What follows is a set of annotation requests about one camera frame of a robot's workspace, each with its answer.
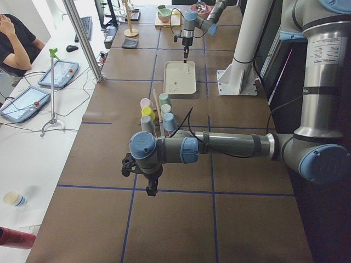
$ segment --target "bowl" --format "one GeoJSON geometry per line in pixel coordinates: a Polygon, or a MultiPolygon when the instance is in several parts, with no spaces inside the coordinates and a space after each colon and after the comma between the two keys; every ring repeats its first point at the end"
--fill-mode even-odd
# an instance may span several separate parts
{"type": "Polygon", "coordinates": [[[162,8],[160,9],[160,12],[157,12],[158,19],[160,19],[163,23],[169,22],[169,20],[171,19],[172,10],[168,8],[162,8]]]}
{"type": "Polygon", "coordinates": [[[205,12],[203,13],[199,13],[197,11],[197,8],[196,8],[196,4],[193,4],[190,6],[190,10],[191,11],[194,11],[194,12],[197,12],[197,15],[202,17],[203,19],[207,19],[208,18],[208,15],[210,14],[211,12],[211,7],[209,5],[205,5],[205,12]]]}

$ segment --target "computer mouse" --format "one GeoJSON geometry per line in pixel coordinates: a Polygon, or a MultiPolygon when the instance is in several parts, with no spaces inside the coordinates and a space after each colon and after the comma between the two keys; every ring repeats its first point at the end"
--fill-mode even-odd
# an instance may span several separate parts
{"type": "Polygon", "coordinates": [[[68,45],[67,48],[66,48],[66,51],[67,52],[72,52],[72,51],[75,51],[77,49],[78,49],[78,47],[76,45],[68,45]]]}

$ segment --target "black shirt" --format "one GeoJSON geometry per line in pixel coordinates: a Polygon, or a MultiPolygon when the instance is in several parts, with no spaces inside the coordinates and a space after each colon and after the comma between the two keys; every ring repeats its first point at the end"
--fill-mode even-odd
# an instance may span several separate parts
{"type": "MultiPolygon", "coordinates": [[[[17,38],[22,43],[24,49],[27,51],[31,63],[33,63],[34,59],[40,53],[40,50],[32,44],[32,42],[36,39],[36,36],[33,35],[33,33],[29,31],[29,29],[18,18],[9,14],[4,15],[11,19],[11,22],[15,27],[17,38]]],[[[26,72],[25,70],[19,70],[17,68],[13,68],[4,64],[5,58],[13,52],[14,51],[10,40],[6,35],[0,32],[0,68],[4,69],[6,72],[15,73],[18,76],[23,76],[26,72]]]]}

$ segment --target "blue tablet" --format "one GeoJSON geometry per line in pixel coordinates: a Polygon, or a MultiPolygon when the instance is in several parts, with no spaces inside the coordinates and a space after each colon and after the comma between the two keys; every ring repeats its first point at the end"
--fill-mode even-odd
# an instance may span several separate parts
{"type": "MultiPolygon", "coordinates": [[[[62,89],[68,85],[78,71],[79,64],[77,62],[57,60],[54,63],[54,87],[62,89]]],[[[51,87],[51,67],[45,72],[44,76],[38,81],[41,86],[51,87]]]]}
{"type": "Polygon", "coordinates": [[[49,100],[50,93],[30,86],[4,106],[0,114],[14,123],[24,122],[36,115],[49,100]]]}

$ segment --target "green clip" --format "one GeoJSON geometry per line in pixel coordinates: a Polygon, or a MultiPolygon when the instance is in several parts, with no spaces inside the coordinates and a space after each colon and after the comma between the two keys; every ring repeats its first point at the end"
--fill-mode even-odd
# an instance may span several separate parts
{"type": "Polygon", "coordinates": [[[57,59],[57,60],[60,60],[60,59],[55,55],[55,53],[57,52],[57,48],[54,48],[54,49],[50,48],[49,51],[50,51],[50,57],[51,57],[51,58],[55,58],[55,59],[57,59]]]}

